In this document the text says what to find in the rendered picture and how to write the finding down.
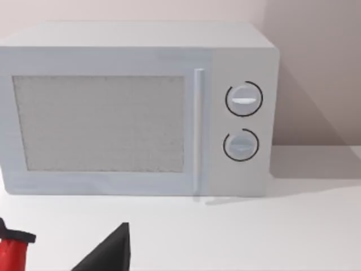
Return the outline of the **large microwave knob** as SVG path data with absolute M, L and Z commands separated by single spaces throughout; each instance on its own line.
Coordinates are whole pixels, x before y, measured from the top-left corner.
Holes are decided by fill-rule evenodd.
M 248 117 L 254 115 L 262 107 L 263 92 L 257 84 L 245 81 L 239 86 L 228 89 L 225 104 L 233 115 Z

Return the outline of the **microwave oven door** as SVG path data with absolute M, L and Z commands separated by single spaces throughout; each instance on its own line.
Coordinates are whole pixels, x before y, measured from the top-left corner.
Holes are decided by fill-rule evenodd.
M 212 55 L 158 47 L 0 48 L 0 168 L 14 195 L 195 196 L 194 70 Z

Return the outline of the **small microwave knob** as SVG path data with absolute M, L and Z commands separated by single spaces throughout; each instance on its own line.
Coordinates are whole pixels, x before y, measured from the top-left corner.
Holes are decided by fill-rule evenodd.
M 229 159 L 240 163 L 253 159 L 259 146 L 259 138 L 249 129 L 242 129 L 236 134 L 228 134 L 223 140 L 224 154 Z

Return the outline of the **pale microwave oven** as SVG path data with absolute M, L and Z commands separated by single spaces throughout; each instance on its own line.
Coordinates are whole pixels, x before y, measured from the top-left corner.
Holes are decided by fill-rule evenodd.
M 200 196 L 262 196 L 270 175 L 279 50 L 254 26 L 221 21 L 50 21 L 0 41 L 3 47 L 158 47 L 204 49 L 212 55 L 209 100 L 207 193 Z M 248 117 L 225 104 L 230 87 L 245 81 L 263 92 L 262 107 Z M 256 156 L 229 159 L 223 140 L 242 129 L 259 138 Z

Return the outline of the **red bottle with black cap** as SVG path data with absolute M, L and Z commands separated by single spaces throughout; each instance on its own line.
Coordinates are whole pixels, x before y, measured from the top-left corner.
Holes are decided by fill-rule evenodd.
M 36 235 L 9 229 L 0 217 L 0 271 L 25 271 L 27 250 L 36 242 Z

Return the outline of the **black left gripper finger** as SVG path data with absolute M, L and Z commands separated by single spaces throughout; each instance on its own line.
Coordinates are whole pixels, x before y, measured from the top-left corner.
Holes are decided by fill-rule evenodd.
M 71 271 L 130 271 L 130 225 L 123 222 Z

